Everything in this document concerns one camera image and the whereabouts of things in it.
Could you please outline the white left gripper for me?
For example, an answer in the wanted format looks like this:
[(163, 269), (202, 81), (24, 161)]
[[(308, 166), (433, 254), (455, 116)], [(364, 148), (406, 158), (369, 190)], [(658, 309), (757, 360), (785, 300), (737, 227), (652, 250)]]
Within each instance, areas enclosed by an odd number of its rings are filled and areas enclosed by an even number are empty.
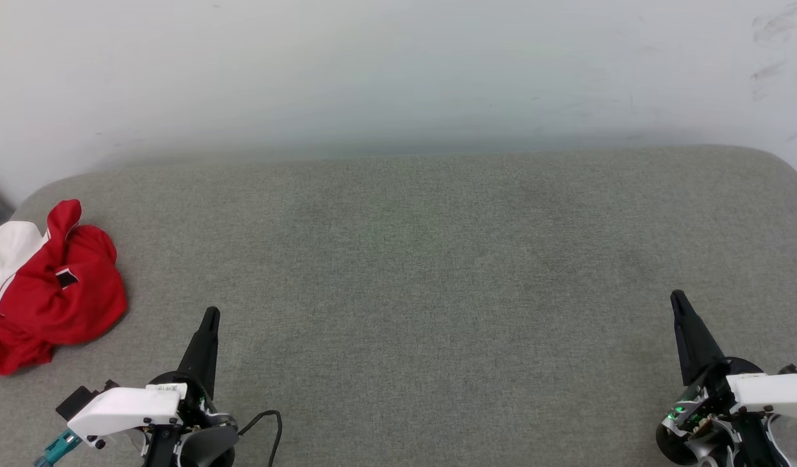
[(139, 440), (141, 467), (233, 467), (238, 428), (213, 404), (220, 310), (208, 307), (177, 372), (146, 387), (117, 387), (98, 395), (68, 429), (99, 449), (114, 435)]

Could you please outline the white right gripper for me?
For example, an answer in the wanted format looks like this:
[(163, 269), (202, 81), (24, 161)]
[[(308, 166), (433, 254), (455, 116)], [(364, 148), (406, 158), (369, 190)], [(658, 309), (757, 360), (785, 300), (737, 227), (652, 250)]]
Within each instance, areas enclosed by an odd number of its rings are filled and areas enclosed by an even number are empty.
[(683, 290), (671, 305), (685, 391), (662, 420), (662, 454), (686, 467), (797, 467), (780, 422), (797, 424), (797, 374), (727, 358)]

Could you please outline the red and white shirt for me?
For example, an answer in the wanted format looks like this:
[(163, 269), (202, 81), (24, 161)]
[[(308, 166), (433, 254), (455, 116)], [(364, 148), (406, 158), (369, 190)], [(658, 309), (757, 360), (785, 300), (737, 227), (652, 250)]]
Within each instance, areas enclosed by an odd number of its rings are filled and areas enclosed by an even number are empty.
[(66, 199), (44, 232), (28, 221), (0, 226), (0, 375), (49, 363), (55, 349), (101, 337), (125, 313), (116, 248), (82, 213)]

